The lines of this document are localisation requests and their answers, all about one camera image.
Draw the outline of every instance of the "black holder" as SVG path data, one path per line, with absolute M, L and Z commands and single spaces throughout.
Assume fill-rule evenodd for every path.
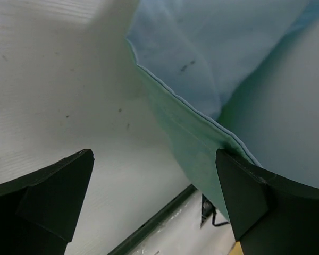
M 91 150 L 0 184 L 0 254 L 63 255 L 94 164 Z
M 224 149 L 216 167 L 244 255 L 319 254 L 319 189 L 294 182 Z

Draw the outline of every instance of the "dark speck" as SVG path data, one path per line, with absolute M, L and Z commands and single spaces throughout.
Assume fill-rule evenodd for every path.
M 184 72 L 186 69 L 187 69 L 187 65 L 184 65 L 182 68 L 181 68 L 181 72 Z

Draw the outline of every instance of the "white floor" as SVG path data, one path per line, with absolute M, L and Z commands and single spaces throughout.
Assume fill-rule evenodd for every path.
M 129 255 L 227 255 L 235 243 L 230 225 L 200 228 L 202 194 L 196 192 Z M 217 211 L 216 222 L 225 221 Z
M 188 186 L 124 41 L 133 0 L 0 0 L 0 183 L 83 148 L 66 255 L 105 255 Z

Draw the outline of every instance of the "yellow object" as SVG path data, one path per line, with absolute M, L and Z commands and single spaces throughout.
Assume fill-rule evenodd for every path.
M 236 243 L 229 255 L 244 255 L 240 243 Z

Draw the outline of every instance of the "blue cloth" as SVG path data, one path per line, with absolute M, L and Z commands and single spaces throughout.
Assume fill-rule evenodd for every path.
M 286 35 L 319 18 L 319 0 L 141 0 L 127 39 L 136 62 L 217 119 Z
M 150 106 L 188 179 L 227 218 L 216 150 L 260 163 L 215 120 L 284 36 L 318 18 L 319 0 L 140 0 L 127 40 Z

